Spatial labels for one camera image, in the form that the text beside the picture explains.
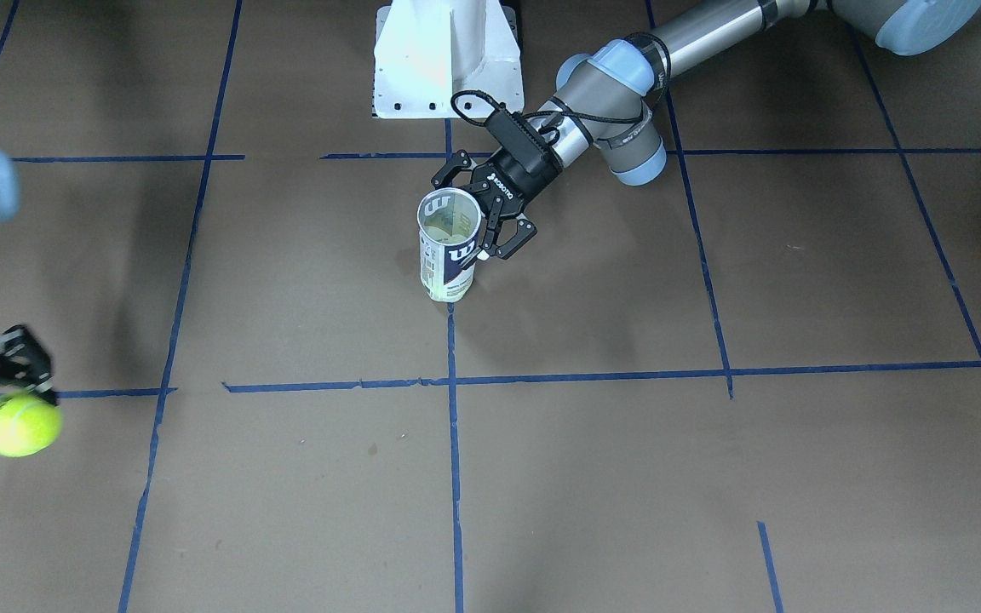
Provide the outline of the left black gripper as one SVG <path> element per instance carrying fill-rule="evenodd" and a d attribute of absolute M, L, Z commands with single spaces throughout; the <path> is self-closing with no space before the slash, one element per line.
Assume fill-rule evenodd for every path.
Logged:
<path fill-rule="evenodd" d="M 499 143 L 493 155 L 453 152 L 431 178 L 433 190 L 453 187 L 478 192 L 487 220 L 479 241 L 479 261 L 510 259 L 536 236 L 537 228 L 523 210 L 564 170 L 557 154 L 538 137 L 503 136 Z M 456 183 L 462 172 L 468 172 L 470 178 Z M 513 236 L 507 239 L 502 236 L 506 226 L 513 228 Z"/>

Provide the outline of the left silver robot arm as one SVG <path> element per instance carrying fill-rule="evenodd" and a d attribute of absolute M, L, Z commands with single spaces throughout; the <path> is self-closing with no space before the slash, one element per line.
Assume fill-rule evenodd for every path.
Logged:
<path fill-rule="evenodd" d="M 511 112 L 482 90 L 456 93 L 452 107 L 467 97 L 487 107 L 488 117 L 475 125 L 499 148 L 483 163 L 456 152 L 433 176 L 433 186 L 443 187 L 463 170 L 471 174 L 464 190 L 478 205 L 480 237 L 468 240 L 453 261 L 469 268 L 513 256 L 536 232 L 525 207 L 589 147 L 602 152 L 624 185 L 657 178 L 666 155 L 649 99 L 743 40 L 823 10 L 876 46 L 912 57 L 960 31 L 981 11 L 981 1 L 704 1 L 654 30 L 571 57 L 558 71 L 555 94 L 533 112 Z"/>

